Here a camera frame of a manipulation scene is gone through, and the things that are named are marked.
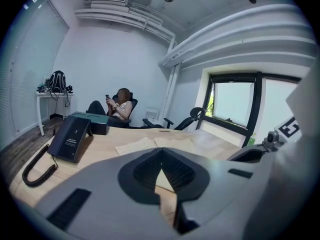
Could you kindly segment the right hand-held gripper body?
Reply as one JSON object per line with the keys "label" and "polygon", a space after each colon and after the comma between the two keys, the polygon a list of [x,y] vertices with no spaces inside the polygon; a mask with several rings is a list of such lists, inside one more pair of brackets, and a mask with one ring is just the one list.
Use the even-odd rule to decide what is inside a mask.
{"label": "right hand-held gripper body", "polygon": [[228,158],[236,162],[258,162],[267,153],[276,152],[302,137],[320,139],[320,60],[286,99],[293,116],[270,131],[261,144],[244,147]]}

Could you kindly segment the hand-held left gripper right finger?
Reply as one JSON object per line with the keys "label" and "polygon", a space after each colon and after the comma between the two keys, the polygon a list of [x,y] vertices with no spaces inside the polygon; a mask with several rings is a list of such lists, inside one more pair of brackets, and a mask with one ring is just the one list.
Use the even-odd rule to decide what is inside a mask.
{"label": "hand-held left gripper right finger", "polygon": [[165,148],[193,175],[178,189],[169,240],[295,239],[318,184],[318,140],[303,136],[258,163],[210,160]]}

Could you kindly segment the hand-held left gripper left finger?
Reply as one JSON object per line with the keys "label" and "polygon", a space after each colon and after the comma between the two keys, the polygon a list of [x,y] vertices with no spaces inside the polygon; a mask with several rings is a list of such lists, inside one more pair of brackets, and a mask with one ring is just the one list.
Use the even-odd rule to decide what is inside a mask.
{"label": "hand-held left gripper left finger", "polygon": [[120,169],[144,151],[95,162],[72,175],[35,205],[49,219],[75,190],[90,193],[64,230],[77,240],[173,240],[177,232],[160,213],[158,204],[142,204],[130,198],[118,182]]}

